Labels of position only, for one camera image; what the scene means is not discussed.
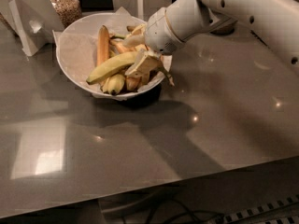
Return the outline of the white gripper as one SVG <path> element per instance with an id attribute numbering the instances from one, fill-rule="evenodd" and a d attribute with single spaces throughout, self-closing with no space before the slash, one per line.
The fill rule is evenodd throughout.
<path id="1" fill-rule="evenodd" d="M 133 48 L 145 42 L 151 49 L 171 55 L 196 34 L 210 32 L 219 24 L 220 17 L 199 0 L 176 0 L 169 7 L 162 7 L 154 13 L 147 25 L 137 25 L 122 44 Z M 125 72 L 126 84 L 147 85 L 150 72 L 160 64 L 161 58 L 155 52 L 140 50 L 134 64 Z"/>

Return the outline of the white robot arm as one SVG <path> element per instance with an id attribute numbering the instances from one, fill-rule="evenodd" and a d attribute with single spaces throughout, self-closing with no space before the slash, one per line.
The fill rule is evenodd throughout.
<path id="1" fill-rule="evenodd" d="M 141 35 L 127 37 L 127 48 L 146 44 L 171 55 L 199 34 L 241 22 L 292 71 L 299 63 L 299 6 L 295 0 L 176 0 L 152 14 Z"/>

